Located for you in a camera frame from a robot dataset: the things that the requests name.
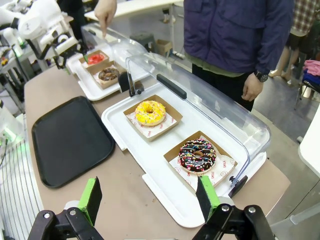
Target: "white tray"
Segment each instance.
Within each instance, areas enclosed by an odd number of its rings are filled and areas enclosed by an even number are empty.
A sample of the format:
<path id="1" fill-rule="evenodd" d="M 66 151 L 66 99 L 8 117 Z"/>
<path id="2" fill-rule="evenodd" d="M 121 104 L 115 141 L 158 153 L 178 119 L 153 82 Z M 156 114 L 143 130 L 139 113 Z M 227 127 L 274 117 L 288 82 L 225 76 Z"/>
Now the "white tray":
<path id="1" fill-rule="evenodd" d="M 116 61 L 121 67 L 124 69 L 126 68 L 126 58 L 130 57 L 130 53 L 127 52 L 127 55 L 125 54 L 125 51 L 121 51 L 123 54 L 122 56 L 117 56 L 116 59 L 113 59 L 113 51 L 114 49 L 111 49 L 111 47 L 107 44 L 100 45 L 99 47 L 95 48 L 94 50 L 91 50 L 90 52 L 94 52 L 96 50 L 101 50 L 105 54 L 109 56 L 110 61 Z M 72 74 L 76 74 L 78 76 L 78 83 L 80 87 L 82 88 L 84 94 L 86 97 L 91 101 L 98 101 L 106 96 L 119 91 L 120 85 L 119 83 L 116 83 L 114 85 L 111 85 L 110 87 L 106 89 L 101 89 L 97 84 L 94 83 L 94 78 L 91 76 L 91 74 L 82 66 L 79 59 L 82 58 L 82 54 L 76 54 L 72 56 L 68 61 L 66 66 L 71 71 Z M 132 68 L 133 71 L 131 73 L 133 81 L 138 81 L 142 78 L 145 78 L 149 75 L 146 71 L 144 71 L 141 67 L 136 66 Z"/>
<path id="2" fill-rule="evenodd" d="M 149 142 L 144 140 L 129 123 L 123 111 L 154 94 L 163 98 L 183 116 L 181 122 L 171 131 Z M 186 101 L 157 83 L 141 95 L 129 97 L 106 109 L 101 116 L 104 125 L 122 150 L 128 149 L 136 162 L 145 171 L 143 180 L 161 204 L 181 226 L 195 228 L 205 220 L 199 202 L 187 183 L 177 178 L 174 170 L 163 157 L 172 147 L 197 131 L 202 131 L 219 144 L 238 162 L 229 176 L 235 176 L 247 160 L 246 151 L 222 129 L 201 115 Z M 266 160 L 266 153 L 260 153 L 250 164 L 245 174 L 250 178 Z M 226 177 L 216 188 L 218 196 L 227 196 L 230 191 Z"/>

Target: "beige table surface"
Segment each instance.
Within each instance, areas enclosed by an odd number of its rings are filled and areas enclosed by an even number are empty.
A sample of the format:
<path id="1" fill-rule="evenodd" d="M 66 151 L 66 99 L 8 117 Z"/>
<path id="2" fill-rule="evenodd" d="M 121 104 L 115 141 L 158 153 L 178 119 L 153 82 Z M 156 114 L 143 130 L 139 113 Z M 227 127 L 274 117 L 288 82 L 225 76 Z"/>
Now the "beige table surface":
<path id="1" fill-rule="evenodd" d="M 117 92 L 94 102 L 93 106 L 101 116 L 106 108 L 128 95 Z M 89 178 L 98 176 L 103 197 L 95 226 L 105 239 L 191 239 L 199 228 L 181 227 L 171 218 L 144 183 L 143 170 L 128 151 L 122 152 L 117 145 L 106 161 L 69 184 L 58 189 L 42 184 L 32 142 L 32 126 L 39 117 L 77 96 L 84 96 L 84 93 L 76 79 L 55 67 L 25 85 L 30 153 L 44 208 L 60 213 L 68 201 L 80 199 Z M 286 176 L 267 160 L 233 200 L 240 209 L 256 204 L 267 214 L 289 184 Z"/>

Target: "finger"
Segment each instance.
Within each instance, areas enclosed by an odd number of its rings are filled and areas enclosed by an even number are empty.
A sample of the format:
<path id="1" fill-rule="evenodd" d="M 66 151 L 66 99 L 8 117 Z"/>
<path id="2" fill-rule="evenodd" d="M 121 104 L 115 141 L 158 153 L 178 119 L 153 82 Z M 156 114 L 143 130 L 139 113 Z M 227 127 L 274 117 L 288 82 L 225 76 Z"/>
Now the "finger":
<path id="1" fill-rule="evenodd" d="M 253 100 L 255 100 L 256 97 L 257 97 L 257 96 L 255 96 L 255 95 L 251 96 L 250 99 L 249 99 L 249 102 L 252 102 Z"/>
<path id="2" fill-rule="evenodd" d="M 98 18 L 98 20 L 102 30 L 102 37 L 105 38 L 107 34 L 107 23 L 106 23 L 107 18 L 104 16 L 101 16 Z"/>
<path id="3" fill-rule="evenodd" d="M 113 15 L 108 14 L 108 17 L 106 18 L 106 28 L 109 27 L 109 25 L 111 24 L 113 18 L 114 18 Z"/>
<path id="4" fill-rule="evenodd" d="M 243 86 L 242 98 L 247 95 L 247 92 L 248 92 L 248 86 L 245 84 L 245 85 Z"/>
<path id="5" fill-rule="evenodd" d="M 241 97 L 243 100 L 249 101 L 249 99 L 251 98 L 251 95 L 247 93 L 246 95 L 244 96 L 242 95 Z"/>

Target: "black tray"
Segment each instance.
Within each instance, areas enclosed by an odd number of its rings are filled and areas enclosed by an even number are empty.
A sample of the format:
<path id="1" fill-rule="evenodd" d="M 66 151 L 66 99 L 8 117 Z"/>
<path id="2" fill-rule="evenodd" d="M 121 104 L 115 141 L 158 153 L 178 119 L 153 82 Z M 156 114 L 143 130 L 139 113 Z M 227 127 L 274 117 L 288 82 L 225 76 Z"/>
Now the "black tray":
<path id="1" fill-rule="evenodd" d="M 31 133 L 40 178 L 49 188 L 80 176 L 115 149 L 115 140 L 83 96 L 40 117 Z"/>

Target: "wristwatch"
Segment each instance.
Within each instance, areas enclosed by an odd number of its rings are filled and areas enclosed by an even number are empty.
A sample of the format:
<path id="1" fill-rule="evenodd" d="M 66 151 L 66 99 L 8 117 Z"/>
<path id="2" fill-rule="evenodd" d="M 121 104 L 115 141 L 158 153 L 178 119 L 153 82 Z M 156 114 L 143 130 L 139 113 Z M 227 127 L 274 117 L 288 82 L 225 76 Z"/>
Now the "wristwatch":
<path id="1" fill-rule="evenodd" d="M 261 73 L 261 72 L 259 72 L 259 71 L 254 71 L 254 75 L 256 76 L 256 78 L 260 81 L 260 82 L 262 82 L 262 83 L 264 83 L 265 81 L 267 81 L 268 80 L 268 74 L 263 74 L 263 73 Z"/>

